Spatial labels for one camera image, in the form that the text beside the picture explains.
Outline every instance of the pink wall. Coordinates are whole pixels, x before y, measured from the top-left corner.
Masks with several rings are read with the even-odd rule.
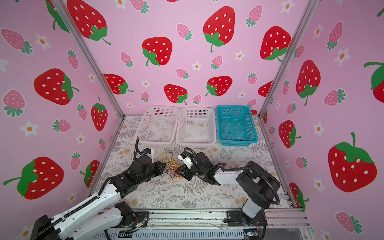
[[[307,4],[307,0],[295,0],[294,3],[291,0],[283,3],[267,0],[85,2],[68,0],[67,6],[102,72],[109,74],[107,80],[116,77],[127,82],[128,89],[121,84],[123,94],[117,81],[111,83],[112,90],[117,93],[115,97],[127,114],[141,114],[150,105],[195,106],[193,101],[199,102],[199,106],[211,107],[251,102],[251,109],[259,111],[265,96],[258,91],[270,86],[280,65],[276,57],[284,53],[289,35],[294,34]],[[215,32],[220,34],[218,39],[210,36]],[[263,41],[264,35],[268,46]],[[143,54],[143,46],[147,57],[153,58],[151,61]],[[270,57],[273,60],[264,60],[275,48],[275,55]],[[216,67],[211,67],[214,63],[219,68],[214,70]],[[207,89],[211,78],[215,83],[211,86],[219,86],[219,89]],[[232,84],[230,87],[223,84],[220,88],[220,81],[225,80]],[[175,86],[167,86],[166,92],[171,89],[166,94],[164,87],[168,84]]]
[[[99,139],[104,139],[107,148],[119,121],[98,81],[90,81],[91,70],[71,35],[63,30],[66,27],[56,22],[54,30],[53,22],[45,1],[6,1],[0,9],[0,95],[5,109],[0,114],[0,176],[2,183],[22,177],[1,185],[2,239],[29,239],[36,219],[44,214],[51,217],[84,199],[87,187],[80,171],[92,177],[87,166],[101,161],[104,154]],[[68,59],[70,49],[76,58]],[[79,89],[72,89],[71,101],[64,73],[72,87]],[[108,113],[101,131],[91,119],[98,97]],[[78,111],[78,104],[83,104],[86,113]],[[69,130],[62,119],[70,124]],[[56,120],[59,128],[54,129]]]
[[[378,1],[321,2],[301,40],[304,52],[300,47],[292,58],[267,110],[270,138],[317,239],[382,236],[384,16],[377,14],[383,7]],[[380,65],[364,67],[368,62]],[[303,91],[305,84],[310,88]],[[292,124],[301,136],[294,144]]]

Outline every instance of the plastic basket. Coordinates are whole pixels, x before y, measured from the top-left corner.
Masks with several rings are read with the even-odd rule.
[[[176,143],[184,147],[209,147],[216,143],[215,111],[187,107],[180,110]]]
[[[170,106],[149,106],[140,121],[133,140],[147,145],[169,147],[175,137],[180,109]]]
[[[249,146],[258,141],[251,110],[246,106],[217,106],[217,136],[222,145]]]

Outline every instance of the pink strawberry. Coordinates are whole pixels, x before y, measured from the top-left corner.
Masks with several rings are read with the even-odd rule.
[[[147,101],[149,100],[149,94],[148,94],[147,92],[143,92],[143,93],[141,94],[141,100],[142,100],[143,102],[147,102]]]
[[[67,120],[62,119],[54,121],[52,127],[56,132],[66,132],[71,129],[71,124]]]
[[[345,230],[353,233],[355,231],[357,234],[362,233],[363,226],[360,224],[360,221],[357,220],[354,216],[348,215],[346,212],[338,212],[335,215],[337,222],[345,228]]]
[[[216,70],[219,68],[219,66],[223,63],[223,56],[221,55],[218,55],[216,57],[214,57],[214,59],[212,59],[212,64],[211,64],[211,68],[213,70]]]
[[[296,48],[295,52],[293,53],[294,58],[299,58],[304,53],[305,47],[303,45],[300,45],[298,48]]]
[[[201,96],[200,95],[196,95],[193,98],[193,104],[198,105],[200,102],[201,102]]]
[[[270,135],[273,135],[275,133],[275,127],[274,126],[271,126],[270,128],[269,128],[269,134]]]
[[[296,111],[296,103],[290,103],[287,107],[287,114],[291,115],[294,111]]]
[[[254,85],[257,81],[256,73],[250,73],[248,74],[248,83],[251,85]]]
[[[104,151],[105,150],[105,141],[103,138],[99,139],[99,144],[100,144],[100,149]]]
[[[72,51],[72,49],[69,49],[68,55],[68,61],[70,65],[73,67],[73,69],[77,69],[77,67],[79,66],[79,61],[76,58],[76,54],[74,53],[74,51]]]
[[[308,166],[307,159],[305,159],[304,157],[298,157],[296,159],[296,166],[298,166],[300,169],[307,168]]]
[[[187,71],[185,71],[184,69],[178,68],[176,69],[176,73],[179,76],[179,78],[182,78],[184,80],[189,78]]]
[[[28,55],[32,53],[32,46],[28,41],[24,41],[24,38],[20,33],[7,28],[2,28],[1,35],[3,35],[3,38],[12,48],[20,50],[22,53]]]
[[[81,117],[82,120],[87,119],[87,110],[84,108],[84,105],[79,103],[79,105],[77,105],[77,111],[79,111],[79,117]]]
[[[336,104],[341,104],[345,100],[347,93],[343,89],[332,90],[324,98],[324,104],[334,107]]]
[[[6,105],[3,109],[7,115],[11,117],[19,117],[23,114],[25,108],[25,101],[23,96],[17,90],[10,90],[4,97],[3,103]]]
[[[343,34],[343,22],[338,22],[333,27],[332,31],[328,36],[329,42],[327,43],[327,50],[331,51],[337,45],[337,41],[341,38]]]
[[[254,25],[256,25],[256,22],[258,20],[260,20],[260,18],[262,16],[262,11],[263,11],[262,5],[257,5],[252,10],[249,11],[248,18],[247,18],[247,26],[248,27],[251,28]]]
[[[121,61],[124,62],[126,66],[130,68],[133,67],[132,58],[128,54],[126,54],[125,52],[121,52],[120,58],[121,58]]]
[[[73,171],[75,171],[80,165],[80,153],[75,152],[72,156],[71,160],[71,168]]]
[[[256,105],[257,99],[252,99],[248,102],[247,107],[251,108]]]
[[[184,24],[178,24],[176,26],[177,33],[179,37],[184,38],[184,40],[189,41],[192,39],[192,32],[189,30],[189,28]]]
[[[142,14],[149,12],[149,6],[146,1],[143,0],[131,0],[132,6],[136,11],[140,11]]]
[[[283,87],[283,94],[284,94],[284,96],[287,95],[288,90],[289,90],[289,81],[285,80],[284,87]]]

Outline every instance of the floral tabletop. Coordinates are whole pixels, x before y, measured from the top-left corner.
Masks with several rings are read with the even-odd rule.
[[[265,144],[258,119],[253,117],[258,135],[258,142],[248,147],[223,146],[217,143],[210,148],[195,149],[196,152],[204,152],[210,161],[227,163],[227,167],[245,166],[249,161],[254,161],[266,171],[278,179],[275,166],[272,162],[269,150]],[[110,176],[126,170],[132,160],[135,141],[133,136],[140,123],[141,116],[126,116],[125,122],[120,130],[118,139],[112,149],[108,161],[103,169],[96,190]],[[146,146],[139,143],[139,149]],[[150,147],[155,150],[154,161],[162,160],[159,156],[162,152],[179,154],[183,151],[181,145],[174,141],[170,147]],[[271,207],[287,208],[288,202],[284,198],[283,189],[278,190],[280,205]],[[247,200],[247,194],[239,185],[210,185],[194,176],[191,181],[182,177],[171,178],[162,174],[152,178],[138,186],[122,200],[126,201],[132,208],[240,208]]]

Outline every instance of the blue basket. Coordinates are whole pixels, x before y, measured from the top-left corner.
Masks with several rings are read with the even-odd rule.
[[[258,141],[251,110],[246,106],[217,106],[217,137],[222,145],[249,146]]]

